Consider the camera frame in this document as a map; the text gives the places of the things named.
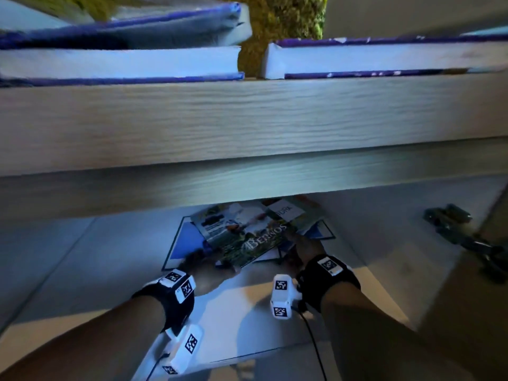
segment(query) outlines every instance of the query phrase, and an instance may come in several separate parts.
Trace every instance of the forearm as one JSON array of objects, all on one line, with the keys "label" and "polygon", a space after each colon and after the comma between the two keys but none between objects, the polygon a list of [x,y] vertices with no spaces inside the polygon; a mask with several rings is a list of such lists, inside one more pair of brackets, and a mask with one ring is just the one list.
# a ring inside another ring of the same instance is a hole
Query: forearm
[{"label": "forearm", "polygon": [[343,381],[470,380],[350,283],[325,294],[321,312]]},{"label": "forearm", "polygon": [[0,381],[129,380],[166,321],[162,305],[137,297],[51,340]]}]

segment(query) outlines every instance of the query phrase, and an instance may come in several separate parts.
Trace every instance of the wooden shelf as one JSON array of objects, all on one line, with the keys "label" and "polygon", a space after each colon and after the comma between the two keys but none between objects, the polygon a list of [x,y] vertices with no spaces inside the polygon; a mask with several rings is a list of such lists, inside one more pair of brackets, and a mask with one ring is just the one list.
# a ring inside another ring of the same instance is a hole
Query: wooden shelf
[{"label": "wooden shelf", "polygon": [[507,73],[0,89],[0,176],[506,136],[507,90]]},{"label": "wooden shelf", "polygon": [[0,221],[508,173],[508,137],[0,178]]}]

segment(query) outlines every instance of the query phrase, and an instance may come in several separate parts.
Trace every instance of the person's left arm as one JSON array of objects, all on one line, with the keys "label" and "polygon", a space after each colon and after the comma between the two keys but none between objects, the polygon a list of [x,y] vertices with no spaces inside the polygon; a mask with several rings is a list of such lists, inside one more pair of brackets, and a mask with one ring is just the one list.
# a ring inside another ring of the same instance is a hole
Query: person's left arm
[{"label": "person's left arm", "polygon": [[[195,296],[235,275],[215,259],[194,255],[181,268],[194,276]],[[166,322],[162,304],[139,296],[56,337],[0,374],[0,381],[128,381]]]}]

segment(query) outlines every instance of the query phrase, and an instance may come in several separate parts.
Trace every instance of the open book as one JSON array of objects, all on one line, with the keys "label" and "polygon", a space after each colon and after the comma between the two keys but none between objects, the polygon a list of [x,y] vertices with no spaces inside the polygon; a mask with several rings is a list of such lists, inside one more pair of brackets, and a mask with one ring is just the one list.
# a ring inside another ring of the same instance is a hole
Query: open book
[{"label": "open book", "polygon": [[284,232],[305,233],[323,212],[305,196],[214,205],[191,216],[222,262],[245,266],[285,241]]}]

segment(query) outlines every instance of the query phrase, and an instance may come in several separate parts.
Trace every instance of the hand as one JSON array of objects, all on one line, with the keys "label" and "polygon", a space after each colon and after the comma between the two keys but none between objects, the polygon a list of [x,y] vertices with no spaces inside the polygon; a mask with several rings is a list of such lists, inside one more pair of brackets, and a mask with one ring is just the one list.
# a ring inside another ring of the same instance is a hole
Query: hand
[{"label": "hand", "polygon": [[296,233],[286,233],[285,237],[289,241],[295,243],[295,246],[284,257],[290,269],[296,275],[300,270],[304,269],[307,263],[315,256],[326,254],[326,251],[320,241],[309,239],[303,235]]},{"label": "hand", "polygon": [[188,255],[180,265],[179,269],[194,276],[194,281],[196,282],[194,295],[196,297],[210,293],[225,280],[233,278],[240,272],[239,269],[235,270],[233,266],[215,267],[215,262],[221,257],[222,253],[206,256],[203,250],[197,250]]}]

